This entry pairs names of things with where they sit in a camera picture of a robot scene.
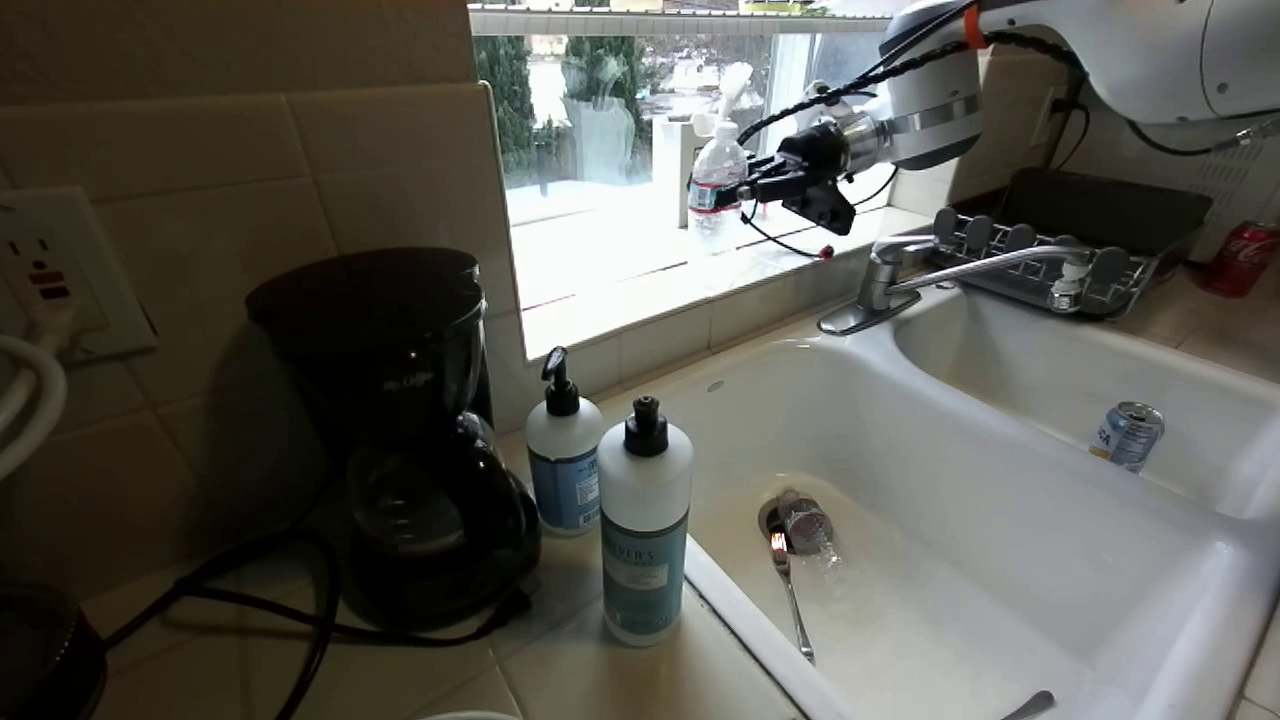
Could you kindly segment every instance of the black coffee maker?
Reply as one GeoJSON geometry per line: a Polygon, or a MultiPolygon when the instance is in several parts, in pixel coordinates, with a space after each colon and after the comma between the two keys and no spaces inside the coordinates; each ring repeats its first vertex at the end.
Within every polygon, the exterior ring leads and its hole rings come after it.
{"type": "Polygon", "coordinates": [[[479,266],[452,250],[336,257],[247,296],[343,470],[343,589],[382,628],[468,620],[534,565],[534,509],[486,450],[479,311],[479,266]]]}

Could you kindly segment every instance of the sink basin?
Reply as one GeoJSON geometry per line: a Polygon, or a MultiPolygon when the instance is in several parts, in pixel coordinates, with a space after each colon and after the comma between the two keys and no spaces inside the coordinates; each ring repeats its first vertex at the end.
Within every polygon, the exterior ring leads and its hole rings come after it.
{"type": "Polygon", "coordinates": [[[1097,450],[1113,405],[1151,405],[1164,441],[1138,470],[1145,482],[1224,518],[1280,518],[1280,394],[1264,379],[976,292],[931,292],[893,331],[928,375],[1080,454],[1097,450]]]}
{"type": "Polygon", "coordinates": [[[1275,531],[971,399],[940,379],[944,350],[913,350],[937,375],[903,361],[906,337],[797,324],[632,387],[697,441],[686,579],[745,648],[808,716],[1007,716],[1034,694],[1077,720],[1229,716],[1272,609],[1275,531]],[[815,665],[756,524],[785,488],[837,524],[837,567],[797,560],[815,665]]]}

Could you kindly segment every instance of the electrical outlet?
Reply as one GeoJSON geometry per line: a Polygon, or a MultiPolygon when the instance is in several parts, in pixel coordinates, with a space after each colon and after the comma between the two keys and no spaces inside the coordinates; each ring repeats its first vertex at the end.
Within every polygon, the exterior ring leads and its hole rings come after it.
{"type": "Polygon", "coordinates": [[[74,310],[80,337],[62,361],[154,350],[154,331],[80,187],[0,191],[0,275],[27,319],[74,310]]]}

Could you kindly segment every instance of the pump nozzle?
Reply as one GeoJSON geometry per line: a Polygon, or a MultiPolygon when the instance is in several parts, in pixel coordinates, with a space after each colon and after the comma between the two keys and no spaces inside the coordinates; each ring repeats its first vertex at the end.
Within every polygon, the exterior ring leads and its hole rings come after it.
{"type": "Polygon", "coordinates": [[[581,410],[576,386],[566,386],[566,350],[552,350],[542,361],[542,399],[552,416],[571,416],[581,410]]]}

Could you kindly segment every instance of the soap dispenser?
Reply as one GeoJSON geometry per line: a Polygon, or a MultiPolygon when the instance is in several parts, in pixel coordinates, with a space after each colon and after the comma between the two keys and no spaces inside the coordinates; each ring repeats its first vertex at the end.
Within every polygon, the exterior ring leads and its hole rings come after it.
{"type": "Polygon", "coordinates": [[[531,495],[552,536],[576,536],[600,518],[597,443],[604,413],[566,386],[566,350],[547,353],[542,386],[542,399],[523,424],[531,495]]]}
{"type": "Polygon", "coordinates": [[[654,643],[680,620],[690,443],[640,397],[627,424],[600,441],[604,628],[654,643]]]}

